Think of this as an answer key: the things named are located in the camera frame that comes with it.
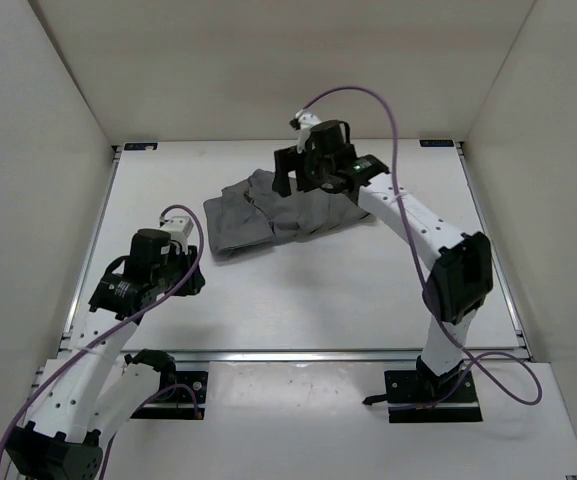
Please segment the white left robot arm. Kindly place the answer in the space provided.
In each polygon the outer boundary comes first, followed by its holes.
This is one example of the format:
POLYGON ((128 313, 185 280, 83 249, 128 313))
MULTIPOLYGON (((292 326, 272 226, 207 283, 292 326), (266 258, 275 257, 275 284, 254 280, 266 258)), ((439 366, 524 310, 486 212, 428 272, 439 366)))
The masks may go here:
POLYGON ((122 352, 146 312, 203 288, 203 247, 189 242, 194 226, 181 216, 140 229, 129 253, 106 267, 70 356, 39 386, 26 418, 14 421, 7 434, 4 450, 21 475, 95 479, 105 472, 104 452, 115 434, 142 406, 182 396, 198 404, 192 387, 178 380, 169 354, 122 352))

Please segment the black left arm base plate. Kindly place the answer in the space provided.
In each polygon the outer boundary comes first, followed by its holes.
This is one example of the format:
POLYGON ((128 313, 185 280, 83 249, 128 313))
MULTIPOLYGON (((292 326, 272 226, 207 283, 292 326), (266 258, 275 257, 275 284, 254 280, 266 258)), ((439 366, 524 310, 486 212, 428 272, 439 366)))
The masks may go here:
POLYGON ((132 414, 143 420, 203 420, 208 392, 209 373, 206 370, 186 370, 176 373, 174 390, 159 394, 154 400, 132 414))

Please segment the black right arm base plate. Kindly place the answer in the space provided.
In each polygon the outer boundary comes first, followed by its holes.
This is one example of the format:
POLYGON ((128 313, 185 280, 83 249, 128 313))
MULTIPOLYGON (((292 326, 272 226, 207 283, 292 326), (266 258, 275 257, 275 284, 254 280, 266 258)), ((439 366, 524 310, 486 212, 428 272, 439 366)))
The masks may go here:
POLYGON ((473 375, 456 386, 450 381, 436 393, 422 385, 415 370, 384 372, 385 392, 366 397, 362 404, 386 403, 391 424, 478 423, 483 421, 473 375))

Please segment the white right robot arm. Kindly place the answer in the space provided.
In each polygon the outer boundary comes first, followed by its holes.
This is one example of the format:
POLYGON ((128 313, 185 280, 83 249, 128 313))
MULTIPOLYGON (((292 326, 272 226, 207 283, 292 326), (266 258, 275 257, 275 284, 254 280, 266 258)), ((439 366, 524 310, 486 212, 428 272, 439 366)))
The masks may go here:
POLYGON ((425 266, 422 299, 433 318, 416 361, 416 387, 428 400, 441 399, 457 383, 470 325, 493 287, 488 237, 445 222, 393 181, 377 157, 358 155, 348 123, 302 112, 290 125, 297 143, 275 151, 273 191, 342 194, 387 225, 425 266))

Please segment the grey pleated skirt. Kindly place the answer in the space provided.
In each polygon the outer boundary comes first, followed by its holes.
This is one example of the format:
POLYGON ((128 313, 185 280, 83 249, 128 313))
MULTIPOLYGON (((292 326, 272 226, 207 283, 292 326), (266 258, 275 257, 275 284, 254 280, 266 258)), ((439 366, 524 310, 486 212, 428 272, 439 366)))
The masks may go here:
POLYGON ((272 172, 257 169, 204 202, 209 248, 216 260, 306 241, 372 220, 342 194, 294 189, 282 197, 273 191, 273 180, 272 172))

